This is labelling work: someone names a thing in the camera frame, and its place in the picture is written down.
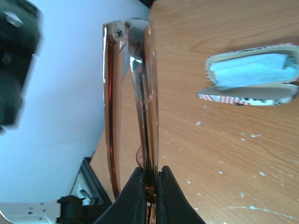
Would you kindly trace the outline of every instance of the light blue cleaning cloth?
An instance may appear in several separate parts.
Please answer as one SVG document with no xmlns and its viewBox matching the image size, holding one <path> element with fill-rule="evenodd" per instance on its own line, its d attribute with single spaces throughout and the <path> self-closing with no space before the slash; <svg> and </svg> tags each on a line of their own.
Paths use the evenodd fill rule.
<svg viewBox="0 0 299 224">
<path fill-rule="evenodd" d="M 215 73 L 218 89 L 228 90 L 293 79 L 298 65 L 288 55 L 264 54 L 214 62 L 210 70 Z"/>
</svg>

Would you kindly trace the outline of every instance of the wooden table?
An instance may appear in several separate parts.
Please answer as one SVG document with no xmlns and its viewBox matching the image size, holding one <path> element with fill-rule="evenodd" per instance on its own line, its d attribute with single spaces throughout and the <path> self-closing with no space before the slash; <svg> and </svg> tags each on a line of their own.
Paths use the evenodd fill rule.
<svg viewBox="0 0 299 224">
<path fill-rule="evenodd" d="M 212 85 L 207 57 L 299 43 L 298 0 L 159 0 L 149 19 L 156 27 L 160 167 L 172 169 L 207 224 L 299 223 L 299 99 L 237 107 L 196 95 Z M 123 95 L 122 186 L 140 146 L 129 73 Z M 111 197 L 103 144 L 102 138 L 92 167 Z"/>
</svg>

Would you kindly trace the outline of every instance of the patterned eyeglass case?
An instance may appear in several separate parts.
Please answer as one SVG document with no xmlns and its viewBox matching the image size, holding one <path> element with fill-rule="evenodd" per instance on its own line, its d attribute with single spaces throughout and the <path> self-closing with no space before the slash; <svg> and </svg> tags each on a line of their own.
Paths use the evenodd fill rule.
<svg viewBox="0 0 299 224">
<path fill-rule="evenodd" d="M 299 47 L 297 45 L 292 43 L 272 45 L 211 56 L 206 61 L 206 76 L 215 84 L 215 74 L 210 69 L 212 63 L 261 54 L 285 54 L 294 58 L 296 64 L 299 64 Z M 228 90 L 219 90 L 217 85 L 213 85 L 200 90 L 197 95 L 200 99 L 234 105 L 272 106 L 287 104 L 297 95 L 298 86 L 291 83 L 298 78 L 299 72 L 290 80 Z"/>
</svg>

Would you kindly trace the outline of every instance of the black object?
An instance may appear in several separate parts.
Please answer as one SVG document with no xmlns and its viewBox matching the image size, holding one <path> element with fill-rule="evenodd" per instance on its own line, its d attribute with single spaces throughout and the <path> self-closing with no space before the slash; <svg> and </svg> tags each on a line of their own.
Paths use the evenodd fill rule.
<svg viewBox="0 0 299 224">
<path fill-rule="evenodd" d="M 142 2 L 143 4 L 145 4 L 148 8 L 151 8 L 154 1 L 156 1 L 156 0 L 139 0 L 139 1 Z"/>
<path fill-rule="evenodd" d="M 85 157 L 77 174 L 77 177 L 82 175 L 84 179 L 84 186 L 86 186 L 86 189 L 83 190 L 84 192 L 82 192 L 82 194 L 91 200 L 90 205 L 101 205 L 102 207 L 108 208 L 112 205 L 112 202 L 94 174 L 93 169 L 90 166 L 90 161 L 91 157 Z"/>
<path fill-rule="evenodd" d="M 158 174 L 157 224 L 206 224 L 186 200 L 171 169 Z M 136 168 L 116 201 L 94 224 L 141 224 L 145 220 L 143 170 Z"/>
<path fill-rule="evenodd" d="M 0 126 L 16 120 L 39 41 L 39 10 L 26 0 L 0 0 Z"/>
<path fill-rule="evenodd" d="M 105 211 L 102 205 L 84 205 L 82 199 L 69 195 L 60 198 L 61 204 L 60 217 L 57 218 L 58 224 L 93 224 Z"/>
</svg>

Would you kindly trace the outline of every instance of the blurry dark object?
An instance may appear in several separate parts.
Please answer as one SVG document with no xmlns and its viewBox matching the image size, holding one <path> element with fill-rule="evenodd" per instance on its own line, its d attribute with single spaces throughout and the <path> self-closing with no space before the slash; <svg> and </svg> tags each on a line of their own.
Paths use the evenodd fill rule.
<svg viewBox="0 0 299 224">
<path fill-rule="evenodd" d="M 155 224 L 206 224 L 188 203 L 168 166 L 158 174 L 157 189 Z M 137 167 L 116 201 L 94 224 L 144 223 L 146 206 L 143 170 Z"/>
<path fill-rule="evenodd" d="M 142 2 L 143 4 L 145 4 L 148 8 L 151 8 L 154 1 L 156 1 L 156 0 L 139 0 L 139 1 Z"/>
<path fill-rule="evenodd" d="M 0 126 L 13 125 L 40 40 L 39 10 L 25 0 L 0 0 Z"/>
</svg>

